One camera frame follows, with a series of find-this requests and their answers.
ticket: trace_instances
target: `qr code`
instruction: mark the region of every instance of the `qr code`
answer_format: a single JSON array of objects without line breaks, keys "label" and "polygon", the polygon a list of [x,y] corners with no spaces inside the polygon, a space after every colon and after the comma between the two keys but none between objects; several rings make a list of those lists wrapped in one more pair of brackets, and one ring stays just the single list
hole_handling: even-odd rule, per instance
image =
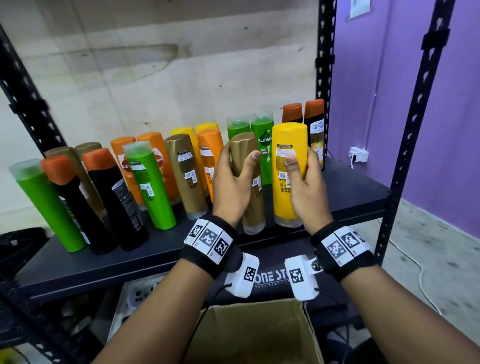
[{"label": "qr code", "polygon": [[202,243],[208,246],[212,246],[212,244],[217,239],[217,237],[218,237],[218,234],[215,234],[210,229],[205,229],[205,231],[202,233],[202,235],[197,241],[201,241]]},{"label": "qr code", "polygon": [[256,269],[252,267],[247,267],[247,271],[245,272],[245,276],[243,277],[244,280],[253,282],[255,278]]},{"label": "qr code", "polygon": [[196,238],[198,233],[202,231],[203,226],[202,225],[196,225],[190,234],[188,236],[191,236],[192,238]]},{"label": "qr code", "polygon": [[340,238],[349,248],[353,248],[355,245],[360,244],[360,242],[351,232],[348,232],[345,235],[340,236]]},{"label": "qr code", "polygon": [[357,237],[358,240],[360,240],[362,243],[366,243],[366,241],[358,234],[356,231],[353,232],[353,234]]},{"label": "qr code", "polygon": [[225,252],[228,250],[228,244],[225,242],[225,240],[220,238],[213,250],[215,250],[220,256],[223,256],[223,254],[225,254]]},{"label": "qr code", "polygon": [[290,277],[292,277],[292,283],[303,282],[303,276],[300,268],[289,270]]},{"label": "qr code", "polygon": [[343,247],[343,245],[338,240],[335,240],[333,243],[328,245],[327,249],[335,259],[337,259],[339,256],[347,252]]}]

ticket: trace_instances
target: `person's right hand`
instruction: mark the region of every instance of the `person's right hand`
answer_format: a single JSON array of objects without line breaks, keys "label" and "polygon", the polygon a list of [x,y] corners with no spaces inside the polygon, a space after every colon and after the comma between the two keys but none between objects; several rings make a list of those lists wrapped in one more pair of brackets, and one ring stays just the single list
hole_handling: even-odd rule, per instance
[{"label": "person's right hand", "polygon": [[325,186],[318,155],[308,147],[307,173],[305,181],[300,173],[300,166],[295,155],[285,158],[290,178],[290,198],[293,209],[310,235],[333,221],[328,208],[327,189]]}]

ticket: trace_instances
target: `finger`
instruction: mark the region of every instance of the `finger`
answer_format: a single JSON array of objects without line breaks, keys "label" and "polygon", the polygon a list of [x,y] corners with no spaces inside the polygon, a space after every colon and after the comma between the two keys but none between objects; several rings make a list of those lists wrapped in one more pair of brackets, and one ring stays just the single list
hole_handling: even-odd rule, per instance
[{"label": "finger", "polygon": [[301,177],[300,165],[297,157],[294,154],[289,154],[285,157],[285,166],[287,168],[288,177],[290,178],[290,185],[292,188],[298,188],[303,184]]},{"label": "finger", "polygon": [[318,181],[319,178],[322,178],[322,172],[320,171],[318,154],[312,148],[308,147],[307,173],[305,174],[305,183],[310,184],[313,181]]},{"label": "finger", "polygon": [[218,157],[218,162],[216,163],[216,169],[227,169],[230,170],[230,152],[231,152],[231,145],[230,142],[225,144],[222,151],[220,152],[220,156]]},{"label": "finger", "polygon": [[248,183],[249,185],[252,184],[253,170],[255,169],[255,166],[257,165],[259,159],[260,159],[260,152],[258,150],[254,150],[249,155],[247,155],[240,172],[240,176],[239,176],[240,183],[245,183],[245,184]]}]

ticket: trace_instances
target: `person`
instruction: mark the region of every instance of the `person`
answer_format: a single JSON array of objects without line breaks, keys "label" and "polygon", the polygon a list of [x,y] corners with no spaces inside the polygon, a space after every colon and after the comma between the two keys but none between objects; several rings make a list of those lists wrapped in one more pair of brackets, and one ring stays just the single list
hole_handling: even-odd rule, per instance
[{"label": "person", "polygon": [[[238,178],[232,175],[229,156],[227,144],[213,179],[213,216],[235,227],[248,205],[252,173],[260,153],[249,154]],[[317,154],[309,148],[304,179],[294,155],[285,161],[294,210],[306,231],[315,235],[334,222]],[[170,364],[182,359],[207,292],[219,274],[218,268],[215,271],[203,264],[199,256],[192,258],[191,246],[184,249],[187,252],[182,252],[167,277],[107,343],[95,364]],[[315,251],[319,256],[318,245]],[[380,266],[365,262],[357,265],[347,273],[334,272],[334,276],[390,364],[480,363],[480,348],[474,342]]]}]

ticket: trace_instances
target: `wristband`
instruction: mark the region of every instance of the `wristband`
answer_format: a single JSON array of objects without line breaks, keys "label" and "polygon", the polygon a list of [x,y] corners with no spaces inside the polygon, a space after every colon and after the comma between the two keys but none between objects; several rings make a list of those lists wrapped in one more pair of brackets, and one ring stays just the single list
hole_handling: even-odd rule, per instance
[{"label": "wristband", "polygon": [[183,241],[180,258],[186,259],[210,274],[213,279],[223,271],[228,249],[237,232],[218,216],[199,218]]},{"label": "wristband", "polygon": [[334,221],[311,237],[318,263],[338,282],[353,271],[375,265],[367,242],[353,229]]}]

